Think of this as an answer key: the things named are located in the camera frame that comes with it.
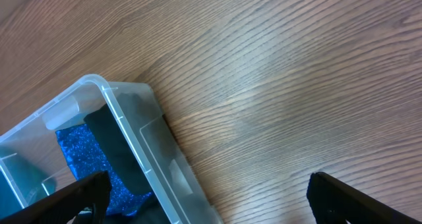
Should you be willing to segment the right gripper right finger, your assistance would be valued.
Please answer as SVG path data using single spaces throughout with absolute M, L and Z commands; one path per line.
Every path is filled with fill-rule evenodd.
M 324 172 L 311 174 L 307 199 L 317 224 L 421 224 Z

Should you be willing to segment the black cloth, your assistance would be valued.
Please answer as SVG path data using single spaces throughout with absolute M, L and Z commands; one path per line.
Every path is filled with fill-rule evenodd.
M 182 154 L 154 96 L 120 94 L 118 107 L 102 106 L 85 116 L 107 160 L 129 191 L 152 197 L 133 216 L 113 214 L 108 223 L 216 223 L 209 204 Z

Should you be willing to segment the blue sequin cloth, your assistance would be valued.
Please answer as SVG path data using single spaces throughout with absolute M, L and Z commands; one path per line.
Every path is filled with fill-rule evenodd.
M 151 191 L 142 191 L 140 194 L 129 191 L 107 160 L 88 125 L 81 124 L 57 130 L 55 134 L 67 165 L 76 180 L 98 171 L 108 172 L 111 192 L 107 215 L 133 216 L 141 205 L 152 197 Z

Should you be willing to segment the clear plastic storage container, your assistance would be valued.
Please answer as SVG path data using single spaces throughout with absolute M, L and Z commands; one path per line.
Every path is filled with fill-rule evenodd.
M 87 74 L 1 136 L 1 216 L 16 213 L 74 183 L 76 165 L 92 157 L 65 151 L 59 132 L 108 108 L 171 223 L 221 223 L 144 83 Z

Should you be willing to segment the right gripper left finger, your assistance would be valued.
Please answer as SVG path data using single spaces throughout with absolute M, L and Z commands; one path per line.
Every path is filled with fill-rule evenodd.
M 93 173 L 4 219 L 6 224 L 68 223 L 82 210 L 91 212 L 77 223 L 102 223 L 110 202 L 111 182 L 106 171 Z

